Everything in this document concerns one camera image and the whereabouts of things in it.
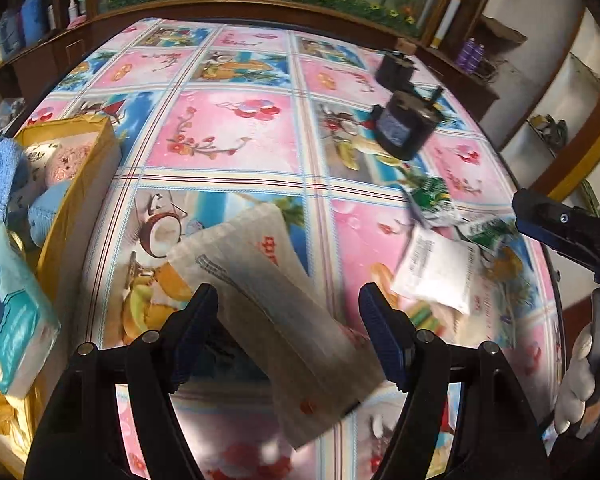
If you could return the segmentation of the white gloved right hand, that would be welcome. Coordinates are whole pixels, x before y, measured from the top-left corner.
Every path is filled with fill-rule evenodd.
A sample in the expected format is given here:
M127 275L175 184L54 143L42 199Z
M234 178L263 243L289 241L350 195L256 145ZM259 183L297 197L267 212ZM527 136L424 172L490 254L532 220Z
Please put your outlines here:
M586 406L597 386L588 355L591 353L593 337L591 325L585 325L572 347L568 370L560 384L555 405L554 426L563 434L573 425L580 425L579 436L593 430L600 419L600 398Z

